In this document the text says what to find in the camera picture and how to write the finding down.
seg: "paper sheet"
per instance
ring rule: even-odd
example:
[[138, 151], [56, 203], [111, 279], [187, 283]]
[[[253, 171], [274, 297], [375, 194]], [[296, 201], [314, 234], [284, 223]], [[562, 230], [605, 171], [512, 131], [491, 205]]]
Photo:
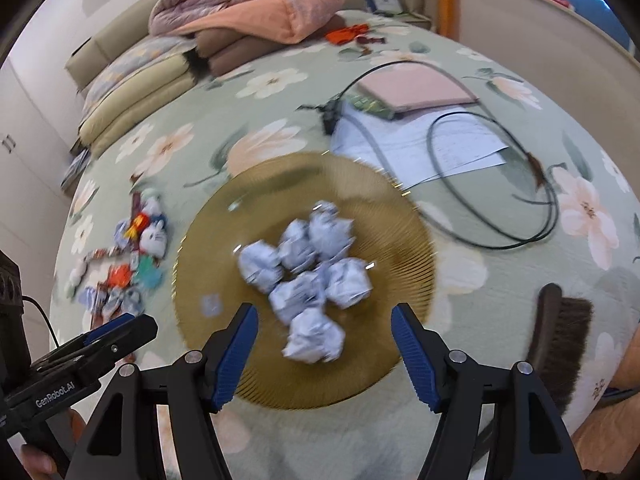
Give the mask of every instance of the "paper sheet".
[[[402, 183], [402, 189], [407, 189], [437, 178], [427, 151], [427, 131], [436, 118], [455, 111], [465, 109], [447, 107], [421, 110], [399, 121], [385, 121], [345, 103], [343, 118], [338, 121], [332, 135], [331, 151], [359, 159], [375, 168], [383, 167], [369, 139], [353, 123], [355, 120], [368, 131], [380, 148], [390, 165], [389, 169]], [[434, 154], [445, 175], [480, 170], [504, 162], [496, 152], [507, 145], [481, 120], [470, 115], [451, 116], [440, 121], [436, 128], [433, 136]]]

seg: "pink book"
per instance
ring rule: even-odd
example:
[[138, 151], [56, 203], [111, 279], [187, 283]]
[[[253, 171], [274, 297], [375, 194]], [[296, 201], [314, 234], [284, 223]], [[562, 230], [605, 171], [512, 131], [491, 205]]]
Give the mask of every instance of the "pink book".
[[438, 70], [417, 63], [382, 68], [365, 76], [360, 89], [395, 112], [475, 103], [478, 98]]

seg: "beige headboard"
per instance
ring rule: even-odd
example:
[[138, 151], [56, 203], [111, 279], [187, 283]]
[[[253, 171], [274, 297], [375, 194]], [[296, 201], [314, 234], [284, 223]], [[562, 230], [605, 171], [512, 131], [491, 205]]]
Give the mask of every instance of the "beige headboard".
[[[140, 0], [71, 55], [65, 68], [82, 91], [120, 54], [148, 35], [147, 22], [158, 0]], [[364, 9], [363, 0], [346, 0], [343, 9]]]

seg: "round plate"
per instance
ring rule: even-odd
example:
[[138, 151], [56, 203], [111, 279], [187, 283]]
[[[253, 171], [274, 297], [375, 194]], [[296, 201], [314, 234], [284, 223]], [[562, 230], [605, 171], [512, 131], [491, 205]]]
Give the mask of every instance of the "round plate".
[[[326, 313], [346, 333], [342, 355], [313, 365], [282, 356], [288, 329], [268, 298], [240, 276], [240, 247], [263, 239], [277, 246], [294, 219], [308, 219], [318, 200], [353, 219], [350, 256], [373, 262], [369, 298]], [[411, 305], [428, 313], [434, 287], [434, 250], [414, 206], [383, 175], [330, 154], [293, 153], [242, 172], [205, 204], [178, 253], [175, 310], [188, 348], [202, 348], [228, 325], [243, 301], [258, 309], [259, 328], [236, 394], [270, 408], [327, 406], [353, 397], [388, 374], [399, 361], [391, 335], [391, 309]]]

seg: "finger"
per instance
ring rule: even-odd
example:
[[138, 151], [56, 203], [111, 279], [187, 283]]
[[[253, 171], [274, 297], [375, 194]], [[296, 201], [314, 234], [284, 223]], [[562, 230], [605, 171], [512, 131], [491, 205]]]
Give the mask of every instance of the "finger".
[[56, 463], [49, 455], [29, 444], [24, 444], [20, 448], [20, 460], [27, 473], [35, 479], [38, 477], [46, 478], [46, 475], [57, 471]]
[[80, 413], [76, 412], [76, 410], [69, 410], [69, 412], [71, 415], [71, 431], [74, 434], [74, 440], [78, 442], [82, 436], [84, 428], [86, 427], [86, 423]]

